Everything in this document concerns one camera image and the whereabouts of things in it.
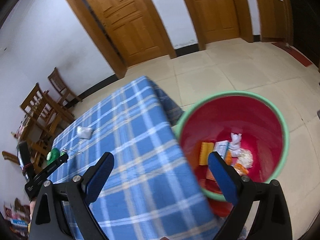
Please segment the bucket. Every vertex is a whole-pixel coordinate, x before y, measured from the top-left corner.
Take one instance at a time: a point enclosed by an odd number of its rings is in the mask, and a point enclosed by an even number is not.
[[[226,200],[218,185],[205,178],[207,167],[199,166],[202,142],[231,141],[231,133],[241,133],[241,148],[253,155],[248,176],[255,182],[275,179],[287,159],[289,130],[281,112],[268,99],[247,91],[201,100],[182,115],[175,132],[203,193],[214,201]]]

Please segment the hand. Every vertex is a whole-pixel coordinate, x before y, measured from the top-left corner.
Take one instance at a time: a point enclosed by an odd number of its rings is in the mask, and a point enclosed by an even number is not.
[[[30,219],[32,219],[32,214],[33,214],[33,210],[35,209],[35,205],[36,205],[36,198],[34,198],[33,200],[31,200],[30,202]]]

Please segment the blue plaid tablecloth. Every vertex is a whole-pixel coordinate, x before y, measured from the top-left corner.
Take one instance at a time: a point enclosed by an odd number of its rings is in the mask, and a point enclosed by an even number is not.
[[[69,159],[49,179],[70,181],[109,151],[115,166],[90,209],[110,240],[212,240],[223,220],[211,213],[172,132],[182,113],[142,76],[92,107],[54,140],[53,147],[69,149]],[[77,126],[92,127],[92,138],[79,139]],[[74,237],[83,239],[68,204],[65,210]]]

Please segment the white tissue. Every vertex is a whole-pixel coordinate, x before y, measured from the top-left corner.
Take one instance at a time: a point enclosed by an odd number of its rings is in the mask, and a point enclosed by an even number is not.
[[[77,127],[77,136],[82,139],[90,139],[93,129],[89,127]]]
[[[242,134],[231,133],[231,142],[229,143],[229,150],[232,157],[239,157],[241,155],[240,142]]]
[[[252,168],[253,156],[251,151],[241,149],[241,155],[239,156],[237,163],[241,164],[246,169]]]

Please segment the orange packaging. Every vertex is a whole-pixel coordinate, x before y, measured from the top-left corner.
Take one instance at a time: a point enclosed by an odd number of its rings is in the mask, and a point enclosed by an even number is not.
[[[240,163],[236,163],[233,167],[235,168],[236,172],[238,172],[240,176],[248,175],[249,173],[249,171]]]
[[[225,157],[224,161],[226,162],[227,165],[231,165],[232,164],[232,155],[231,155],[231,152],[229,150],[226,153],[226,157]]]
[[[213,181],[216,181],[209,168],[207,169],[207,174],[206,174],[205,178],[206,179],[211,179]]]

